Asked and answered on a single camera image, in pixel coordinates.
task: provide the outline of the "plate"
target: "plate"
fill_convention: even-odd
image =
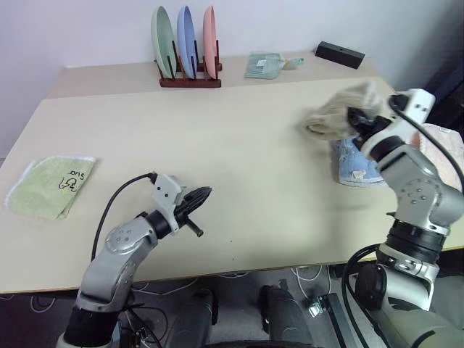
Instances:
[[[177,39],[183,70],[187,76],[194,78],[196,72],[195,31],[188,6],[182,7],[177,19]]]
[[[169,16],[163,6],[158,7],[152,15],[152,42],[156,60],[165,78],[174,78],[177,70],[175,52],[173,48],[174,33]],[[173,68],[171,74],[169,68],[169,57]]]
[[[206,9],[203,17],[204,60],[208,74],[216,77],[216,23],[215,10],[212,6]]]

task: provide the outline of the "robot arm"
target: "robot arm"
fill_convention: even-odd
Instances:
[[[169,233],[188,225],[203,232],[189,214],[210,195],[210,187],[185,195],[186,187],[173,176],[154,182],[155,211],[112,229],[100,254],[88,266],[67,329],[57,348],[110,347],[117,317],[124,310],[137,267]]]
[[[392,98],[415,119],[433,104],[433,96],[422,90]],[[437,347],[437,342],[457,347],[463,343],[463,332],[428,310],[439,272],[436,261],[451,224],[464,213],[464,197],[444,184],[435,166],[397,135],[412,135],[404,132],[404,121],[370,119],[355,108],[349,108],[347,116],[359,132],[353,142],[378,162],[398,202],[387,240],[376,252],[377,264],[358,274],[357,299],[392,347]]]

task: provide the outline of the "green towel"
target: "green towel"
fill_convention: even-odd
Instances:
[[[94,163],[95,158],[84,156],[51,156],[33,162],[5,202],[10,209],[24,215],[64,219]]]
[[[279,53],[255,53],[248,58],[245,77],[272,80],[282,69],[293,70],[304,61],[303,58],[284,59]]]

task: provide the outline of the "dish rack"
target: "dish rack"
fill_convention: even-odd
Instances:
[[[216,40],[216,55],[215,55],[215,76],[210,76],[205,69],[206,61],[204,56],[202,57],[202,61],[199,61],[198,58],[198,48],[196,47],[196,40],[195,40],[195,57],[190,56],[191,59],[191,66],[194,71],[194,78],[187,78],[185,71],[183,70],[181,58],[178,56],[177,51],[175,49],[175,43],[172,41],[174,53],[175,53],[175,62],[171,62],[169,56],[167,56],[167,61],[169,64],[169,70],[171,75],[174,78],[165,78],[162,74],[160,66],[158,62],[154,60],[158,67],[159,75],[161,76],[159,80],[159,85],[161,87],[168,87],[168,88],[219,88],[221,87],[221,80],[218,78],[218,72],[222,71],[223,64],[219,62],[219,40]],[[196,70],[194,69],[194,59],[196,59]],[[182,73],[182,76],[177,78],[176,73]],[[203,77],[199,77],[197,73],[203,73]]]

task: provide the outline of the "towel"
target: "towel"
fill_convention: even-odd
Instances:
[[[461,135],[455,130],[438,125],[424,123],[423,127],[451,154],[464,171],[464,143]],[[435,165],[444,183],[462,191],[461,182],[451,163],[422,133],[417,132],[413,136],[412,144]]]
[[[370,161],[353,144],[352,139],[333,142],[339,158],[339,182],[348,186],[369,187],[385,185],[376,169],[377,162]]]
[[[347,120],[348,107],[362,109],[368,116],[386,113],[386,102],[369,81],[336,93],[327,103],[313,110],[303,122],[304,129],[323,140],[348,139],[357,135]]]
[[[51,156],[30,163],[8,193],[6,206],[35,218],[65,218],[95,160],[84,156]]]
[[[280,75],[281,70],[294,70],[304,61],[303,58],[285,59],[279,53],[252,54],[248,59],[245,77],[272,80]]]

